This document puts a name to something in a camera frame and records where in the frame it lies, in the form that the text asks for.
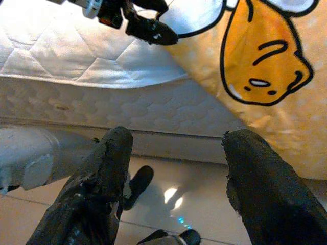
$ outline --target black shoe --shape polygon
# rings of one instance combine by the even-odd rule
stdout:
[[[137,171],[134,178],[129,182],[132,195],[127,199],[124,198],[123,209],[130,210],[137,198],[147,189],[153,178],[153,169],[149,166],[143,166]]]
[[[163,238],[165,236],[169,236],[168,233],[164,230],[157,230],[155,232],[153,232],[150,236],[148,236],[147,238],[145,238],[144,240],[140,241],[137,245],[155,240],[155,239],[159,239],[159,238]]]
[[[186,230],[179,235],[187,245],[200,245],[201,237],[200,234],[195,230]]]

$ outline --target white pipe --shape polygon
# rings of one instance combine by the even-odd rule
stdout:
[[[25,190],[71,175],[96,143],[75,133],[43,128],[0,128],[0,188]]]

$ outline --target cartoon egg yolk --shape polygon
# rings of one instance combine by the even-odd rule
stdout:
[[[230,21],[223,82],[232,97],[273,105],[311,80],[292,23],[277,9],[260,0],[240,0]]]

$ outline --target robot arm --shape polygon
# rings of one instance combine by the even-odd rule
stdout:
[[[65,0],[49,0],[62,4]],[[98,17],[99,22],[112,28],[119,29],[124,17],[128,20],[127,35],[135,36],[149,44],[174,45],[178,41],[178,35],[166,24],[156,19],[146,19],[139,16],[134,9],[136,4],[145,9],[152,9],[158,13],[168,10],[165,0],[69,0],[71,3],[83,8],[83,14],[87,18]]]

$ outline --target yellow cartoon print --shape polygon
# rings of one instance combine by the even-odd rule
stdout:
[[[232,11],[220,54],[224,88],[241,103],[272,106],[313,78],[291,17],[304,16],[317,4],[318,0],[199,0],[190,5],[173,0],[160,20],[179,38],[188,38],[219,24],[223,13]]]
[[[221,48],[221,76],[227,93],[247,103],[270,106],[311,81],[288,17],[261,0],[239,0]]]

